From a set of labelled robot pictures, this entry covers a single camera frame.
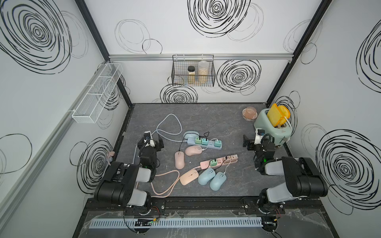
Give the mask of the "pink power strip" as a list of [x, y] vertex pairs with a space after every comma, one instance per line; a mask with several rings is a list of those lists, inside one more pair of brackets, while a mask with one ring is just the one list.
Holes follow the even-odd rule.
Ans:
[[[238, 162], [238, 155], [234, 154], [234, 155], [229, 155], [229, 156], [220, 157], [220, 158], [216, 158], [216, 159], [218, 160], [218, 165], [214, 166], [212, 168], [220, 168], [222, 166], [227, 166], [229, 164], [236, 163], [236, 162]], [[211, 168], [209, 166], [209, 162], [210, 162], [210, 160], [200, 162], [200, 168], [202, 170]]]

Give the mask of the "peach mouse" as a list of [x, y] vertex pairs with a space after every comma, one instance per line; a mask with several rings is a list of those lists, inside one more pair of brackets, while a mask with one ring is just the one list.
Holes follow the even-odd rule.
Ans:
[[192, 181], [196, 180], [198, 177], [199, 177], [198, 171], [196, 169], [191, 169], [188, 172], [186, 172], [185, 174], [180, 176], [180, 183], [183, 186], [186, 186], [189, 183], [191, 183]]

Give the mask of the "light blue mouse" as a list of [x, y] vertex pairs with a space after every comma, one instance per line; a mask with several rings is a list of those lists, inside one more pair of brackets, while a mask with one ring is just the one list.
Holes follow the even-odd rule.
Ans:
[[197, 181], [200, 185], [206, 185], [210, 180], [212, 180], [216, 175], [213, 168], [208, 168], [204, 170], [198, 177]]
[[213, 191], [220, 190], [221, 186], [227, 180], [227, 176], [223, 172], [218, 172], [215, 177], [210, 181], [209, 186]]

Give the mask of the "green charger plug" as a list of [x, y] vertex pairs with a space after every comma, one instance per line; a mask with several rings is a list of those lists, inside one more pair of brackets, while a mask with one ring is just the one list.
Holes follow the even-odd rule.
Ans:
[[218, 165], [218, 160], [217, 159], [210, 160], [210, 162], [209, 162], [209, 166], [210, 167], [214, 167], [214, 166], [217, 166], [217, 165]]

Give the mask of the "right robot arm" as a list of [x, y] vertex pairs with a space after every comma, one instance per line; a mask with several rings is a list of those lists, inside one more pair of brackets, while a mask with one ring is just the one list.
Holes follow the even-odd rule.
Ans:
[[254, 151], [256, 171], [264, 176], [283, 176], [285, 182], [261, 191], [256, 204], [269, 214], [274, 204], [301, 198], [319, 198], [328, 194], [328, 185], [311, 158], [274, 158], [275, 139], [270, 134], [249, 138], [243, 135], [243, 147]]

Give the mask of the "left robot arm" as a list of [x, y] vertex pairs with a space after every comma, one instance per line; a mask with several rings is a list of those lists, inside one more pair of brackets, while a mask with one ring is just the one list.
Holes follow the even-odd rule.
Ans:
[[156, 176], [160, 162], [157, 152], [164, 148], [159, 135], [153, 140], [150, 132], [146, 132], [138, 143], [138, 164], [113, 162], [106, 170], [94, 192], [94, 199], [101, 203], [131, 207], [141, 214], [147, 214], [152, 208], [149, 192], [135, 188], [139, 182], [152, 182]]

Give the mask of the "pink mouse upright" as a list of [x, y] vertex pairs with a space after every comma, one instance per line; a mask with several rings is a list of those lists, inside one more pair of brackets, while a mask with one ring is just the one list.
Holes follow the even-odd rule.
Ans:
[[181, 170], [185, 167], [185, 154], [182, 151], [177, 151], [175, 153], [175, 167]]

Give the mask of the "pink mouse sideways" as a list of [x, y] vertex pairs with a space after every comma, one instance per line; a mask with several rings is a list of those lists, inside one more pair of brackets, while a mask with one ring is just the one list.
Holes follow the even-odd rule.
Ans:
[[199, 145], [189, 146], [185, 149], [185, 154], [187, 156], [199, 155], [202, 152], [203, 152], [203, 148]]

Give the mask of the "blue mouse behind strip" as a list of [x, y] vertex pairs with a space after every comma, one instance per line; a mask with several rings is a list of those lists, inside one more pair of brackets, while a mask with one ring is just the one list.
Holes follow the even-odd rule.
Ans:
[[197, 131], [186, 131], [183, 135], [184, 140], [188, 140], [189, 138], [198, 138], [199, 132]]

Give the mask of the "mint green toaster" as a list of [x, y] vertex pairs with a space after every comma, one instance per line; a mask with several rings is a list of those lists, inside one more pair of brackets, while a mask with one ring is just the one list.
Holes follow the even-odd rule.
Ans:
[[267, 117], [268, 111], [269, 109], [261, 110], [254, 122], [254, 127], [256, 129], [262, 129], [265, 133], [270, 134], [274, 138], [275, 146], [282, 147], [284, 143], [291, 139], [292, 128], [288, 122], [279, 127], [273, 127]]

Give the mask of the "pink glass bowl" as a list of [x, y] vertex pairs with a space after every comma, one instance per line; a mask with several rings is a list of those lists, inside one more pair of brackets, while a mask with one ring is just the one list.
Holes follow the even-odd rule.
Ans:
[[242, 111], [242, 116], [246, 121], [253, 121], [258, 117], [257, 109], [249, 106]]

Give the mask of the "yellow toast slice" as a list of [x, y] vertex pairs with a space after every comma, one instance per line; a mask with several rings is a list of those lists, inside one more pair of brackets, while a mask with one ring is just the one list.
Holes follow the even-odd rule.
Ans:
[[283, 105], [274, 103], [267, 113], [267, 117], [273, 127], [282, 126], [291, 117], [289, 109]]

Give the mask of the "blue power strip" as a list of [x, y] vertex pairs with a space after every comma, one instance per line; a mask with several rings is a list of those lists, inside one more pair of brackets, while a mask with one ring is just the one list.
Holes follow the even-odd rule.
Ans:
[[195, 137], [195, 138], [191, 137], [187, 139], [187, 144], [192, 146], [199, 145], [202, 148], [206, 148], [206, 149], [216, 149], [216, 150], [222, 149], [222, 141], [218, 139], [208, 140], [206, 138], [201, 138], [201, 137]]

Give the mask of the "brown lid spice jar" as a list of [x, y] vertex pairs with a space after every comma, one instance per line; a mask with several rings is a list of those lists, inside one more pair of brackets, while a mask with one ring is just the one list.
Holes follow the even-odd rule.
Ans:
[[195, 83], [195, 67], [193, 65], [188, 66], [188, 84], [194, 84]]

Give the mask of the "white lid tall jar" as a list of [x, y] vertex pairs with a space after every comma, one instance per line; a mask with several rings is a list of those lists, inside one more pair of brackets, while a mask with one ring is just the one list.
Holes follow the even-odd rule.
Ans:
[[198, 82], [203, 86], [208, 81], [209, 75], [209, 62], [202, 60], [198, 63]]

